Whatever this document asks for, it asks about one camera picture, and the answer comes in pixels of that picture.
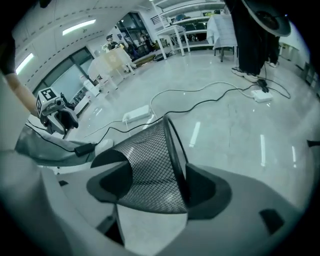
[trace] ceiling light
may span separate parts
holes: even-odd
[[[95,19],[93,19],[93,20],[89,20],[89,21],[86,21],[86,22],[80,23],[80,24],[78,24],[78,25],[72,26],[72,27],[70,27],[70,28],[68,28],[68,29],[64,30],[64,31],[62,32],[62,35],[64,36],[64,35],[66,35],[66,34],[68,34],[68,33],[72,32],[72,31],[74,31],[74,30],[77,30],[77,29],[82,28],[82,27],[84,27],[84,26],[87,26],[87,25],[93,24],[93,23],[95,23],[95,22],[96,22],[96,20],[95,20]]]
[[[34,57],[34,55],[32,53],[30,53],[25,59],[24,61],[21,62],[21,64],[16,68],[15,72],[18,75],[20,73],[20,71],[28,64],[29,61],[31,61],[31,59]]]

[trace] person's arm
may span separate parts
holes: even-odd
[[[30,113],[35,116],[39,117],[38,111],[36,108],[36,98],[31,93],[28,87],[21,84],[19,78],[16,73],[7,74],[5,76],[11,90],[14,94],[18,97],[21,103],[30,111]]]

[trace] black mesh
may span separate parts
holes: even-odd
[[[132,168],[132,186],[120,205],[141,211],[182,214],[187,212],[180,193],[162,121],[116,145]]]

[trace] glossy floor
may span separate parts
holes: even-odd
[[[172,113],[170,117],[190,163],[255,178],[302,210],[308,203],[315,175],[314,159],[306,140],[320,139],[320,103],[311,88],[297,75],[301,71],[287,60],[279,58],[279,62],[277,68],[266,65],[267,78],[286,87],[291,99],[271,91],[272,101],[257,103],[238,91],[230,91],[218,102],[206,102],[189,113]],[[111,121],[121,120],[131,110],[148,105],[155,94],[167,89],[195,90],[219,81],[242,89],[249,87],[252,83],[231,73],[233,66],[232,55],[226,55],[224,62],[220,62],[218,54],[214,56],[211,50],[193,51],[184,57],[177,54],[167,61],[146,64],[136,70],[136,75],[130,75],[121,82],[117,90],[99,95],[82,114],[79,128],[68,135],[68,140],[99,141],[108,126],[94,134],[92,132]],[[264,68],[261,76],[265,77]],[[268,86],[286,93],[273,82],[268,81]],[[160,117],[168,111],[188,110],[200,101],[217,99],[228,89],[232,87],[218,83],[199,92],[165,92],[154,99],[152,107]],[[257,89],[254,86],[246,93],[250,95],[251,90]],[[129,128],[148,119],[130,123]],[[127,130],[121,122],[109,126]],[[128,133],[111,129],[106,138],[119,143],[128,136]],[[139,214],[130,214],[132,221],[137,222]],[[184,225],[185,220],[185,216],[179,219]],[[180,229],[174,228],[173,235]],[[146,235],[145,240],[140,239],[139,243],[129,239],[129,244],[135,244],[131,250],[152,255],[168,243],[164,241],[160,246],[161,239],[158,238],[153,249],[141,249],[149,237]]]

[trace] power strip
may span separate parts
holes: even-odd
[[[251,94],[258,103],[269,102],[274,98],[270,92],[263,92],[262,90],[252,90]]]
[[[147,118],[150,116],[151,110],[149,105],[144,105],[128,113],[125,113],[122,118],[122,122],[132,123],[134,121]]]

